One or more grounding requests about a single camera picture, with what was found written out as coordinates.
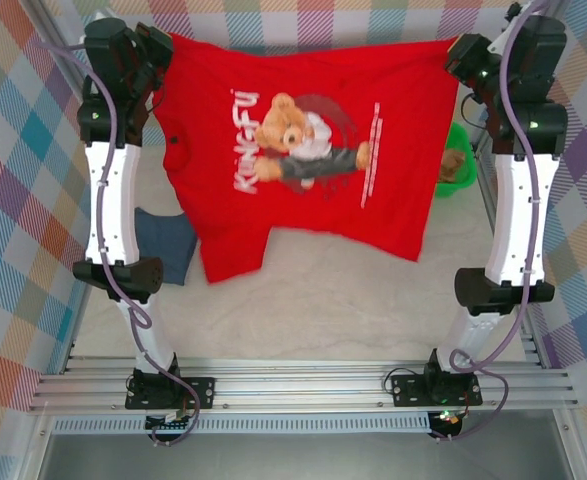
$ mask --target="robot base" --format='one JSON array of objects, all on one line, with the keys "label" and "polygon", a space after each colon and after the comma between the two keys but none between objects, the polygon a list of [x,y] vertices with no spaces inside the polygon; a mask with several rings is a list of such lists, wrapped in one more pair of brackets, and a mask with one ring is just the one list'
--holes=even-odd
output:
[{"label": "robot base", "polygon": [[445,372],[433,350],[423,375],[393,375],[393,404],[396,407],[466,407],[482,405],[482,392],[472,373]]},{"label": "robot base", "polygon": [[[215,378],[181,377],[177,357],[168,372],[180,377],[184,383],[193,387],[200,399],[200,409],[210,410],[215,396]],[[195,407],[195,400],[173,380],[161,373],[145,373],[137,368],[126,383],[127,396],[124,408],[127,410],[177,410],[186,412]]]}]

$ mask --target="blue cloth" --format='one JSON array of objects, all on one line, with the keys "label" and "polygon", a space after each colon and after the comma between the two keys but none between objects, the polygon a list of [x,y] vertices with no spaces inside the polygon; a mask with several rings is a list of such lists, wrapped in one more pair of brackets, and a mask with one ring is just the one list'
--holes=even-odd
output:
[{"label": "blue cloth", "polygon": [[197,244],[197,235],[184,213],[158,216],[138,207],[135,209],[135,237],[140,257],[162,260],[164,283],[184,285]]}]

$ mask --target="gray floor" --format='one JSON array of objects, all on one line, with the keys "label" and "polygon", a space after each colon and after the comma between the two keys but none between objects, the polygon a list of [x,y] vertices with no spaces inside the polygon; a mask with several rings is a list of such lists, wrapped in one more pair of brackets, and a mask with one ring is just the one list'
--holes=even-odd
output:
[{"label": "gray floor", "polygon": [[145,436],[56,436],[40,480],[563,480],[567,465],[550,412],[504,412],[440,445],[419,434],[199,434],[170,449]]}]

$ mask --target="teddy bear print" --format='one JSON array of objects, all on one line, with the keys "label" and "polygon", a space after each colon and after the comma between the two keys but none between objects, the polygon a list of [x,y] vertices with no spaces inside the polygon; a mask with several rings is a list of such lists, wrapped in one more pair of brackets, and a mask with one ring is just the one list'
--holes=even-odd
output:
[{"label": "teddy bear print", "polygon": [[256,158],[254,173],[262,182],[297,179],[308,190],[317,177],[366,170],[370,163],[369,142],[356,149],[335,147],[331,128],[322,117],[303,111],[286,93],[273,97],[255,140],[261,148],[281,155]]}]

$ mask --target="green plastic container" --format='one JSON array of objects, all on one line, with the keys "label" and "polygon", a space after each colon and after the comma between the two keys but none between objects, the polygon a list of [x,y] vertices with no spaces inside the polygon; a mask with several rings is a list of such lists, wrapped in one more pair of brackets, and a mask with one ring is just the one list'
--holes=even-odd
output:
[{"label": "green plastic container", "polygon": [[438,183],[435,187],[436,197],[450,197],[462,188],[473,185],[477,179],[477,167],[469,136],[462,125],[451,124],[449,136],[446,139],[446,148],[454,148],[464,152],[465,161],[455,175],[455,183]]}]

